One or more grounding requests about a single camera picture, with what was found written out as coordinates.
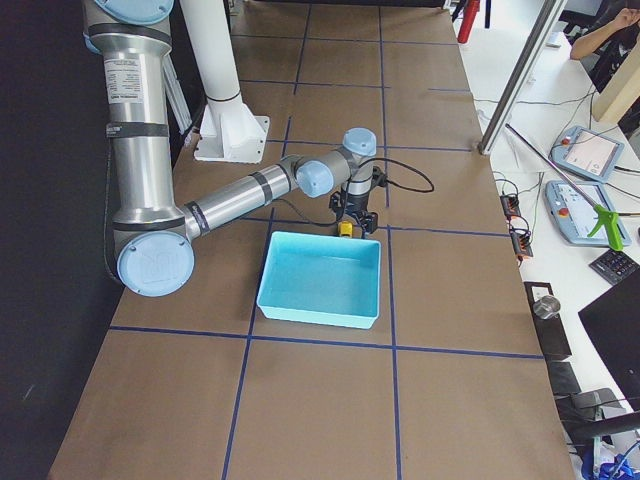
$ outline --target black keyboard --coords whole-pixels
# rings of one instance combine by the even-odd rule
[[[640,268],[640,265],[633,261],[624,252],[608,250],[589,264],[611,285],[616,285]]]

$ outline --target human arm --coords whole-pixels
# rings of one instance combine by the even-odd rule
[[[639,21],[640,10],[623,8],[609,23],[577,39],[571,48],[571,59],[580,60],[595,52],[600,45],[605,43],[614,33]]]

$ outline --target green tool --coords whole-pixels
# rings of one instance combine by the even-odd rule
[[[600,230],[603,226],[605,231],[607,232],[607,240],[609,241],[609,247],[612,250],[617,252],[622,251],[622,236],[620,235],[620,229],[618,229],[618,218],[619,214],[616,212],[612,212],[607,210],[604,206],[597,203],[593,200],[589,195],[587,195],[584,190],[582,190],[576,182],[571,180],[566,173],[560,170],[555,163],[553,163],[550,159],[542,155],[533,145],[531,145],[526,138],[520,135],[511,125],[508,123],[505,127],[513,133],[516,137],[522,140],[531,150],[533,150],[536,155],[538,155],[542,160],[544,160],[551,168],[555,170],[555,172],[562,177],[564,181],[566,181],[571,188],[573,188],[576,193],[581,195],[588,203],[593,207],[593,210],[598,214],[598,221],[596,222],[593,230],[589,232],[589,237],[593,237],[598,230]]]

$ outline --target blue tray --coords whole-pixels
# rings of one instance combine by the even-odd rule
[[[370,328],[379,292],[380,242],[274,232],[258,306],[272,319]]]

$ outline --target person's hand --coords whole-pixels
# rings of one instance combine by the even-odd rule
[[[640,22],[640,10],[636,8],[623,8],[616,18],[611,20],[611,24],[617,30],[630,27],[634,23]]]

